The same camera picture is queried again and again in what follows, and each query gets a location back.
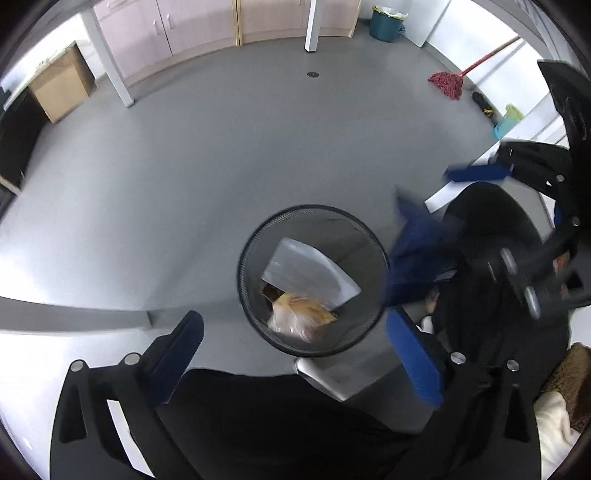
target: mop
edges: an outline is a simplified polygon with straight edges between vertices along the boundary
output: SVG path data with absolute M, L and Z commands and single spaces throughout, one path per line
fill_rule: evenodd
M 503 43 L 499 48 L 494 49 L 488 55 L 485 55 L 476 63 L 470 65 L 466 70 L 460 73 L 451 73 L 451 72 L 437 72 L 434 73 L 429 77 L 429 82 L 434 84 L 438 89 L 440 89 L 445 95 L 449 98 L 454 100 L 459 100 L 462 96 L 462 85 L 464 84 L 464 77 L 474 70 L 478 65 L 484 63 L 489 58 L 495 56 L 500 51 L 506 49 L 509 45 L 513 45 L 517 40 L 521 37 L 517 35 L 515 38 L 512 38 L 506 43 Z

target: black cabinet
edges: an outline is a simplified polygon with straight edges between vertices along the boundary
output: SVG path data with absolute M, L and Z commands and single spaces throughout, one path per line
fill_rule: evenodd
M 26 88 L 10 105 L 0 112 L 0 176 L 15 187 L 22 183 L 22 172 L 27 168 L 41 128 L 48 121 L 29 88 Z M 0 214 L 6 208 L 12 194 L 0 186 Z

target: red mop head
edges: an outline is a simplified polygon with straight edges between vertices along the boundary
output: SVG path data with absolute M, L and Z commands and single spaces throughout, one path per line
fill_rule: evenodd
M 429 77 L 429 82 L 440 89 L 445 95 L 454 100 L 462 96 L 464 77 L 450 72 L 437 72 Z

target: trash can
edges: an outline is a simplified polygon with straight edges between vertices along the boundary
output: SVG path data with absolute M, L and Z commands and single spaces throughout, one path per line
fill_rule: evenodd
M 514 126 L 525 118 L 524 114 L 515 105 L 509 104 L 505 109 L 506 114 L 495 127 L 495 137 L 497 140 L 503 138 Z
M 377 40 L 392 43 L 400 35 L 407 15 L 388 7 L 374 5 L 372 8 L 374 13 L 369 23 L 369 34 Z
M 263 295 L 261 279 L 283 238 L 318 249 L 359 286 L 361 292 L 334 310 L 336 320 L 323 326 L 317 339 L 306 342 L 267 327 L 272 304 Z M 342 210 L 302 205 L 283 210 L 252 234 L 238 262 L 238 296 L 246 318 L 271 345 L 298 357 L 339 353 L 358 343 L 380 320 L 388 289 L 388 257 L 374 233 Z

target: teal bucket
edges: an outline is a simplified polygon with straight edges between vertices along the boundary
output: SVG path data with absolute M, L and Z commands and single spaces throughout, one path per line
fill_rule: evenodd
M 389 15 L 378 12 L 374 9 L 374 14 L 369 22 L 369 34 L 384 42 L 392 43 L 400 36 L 402 20 L 390 17 Z

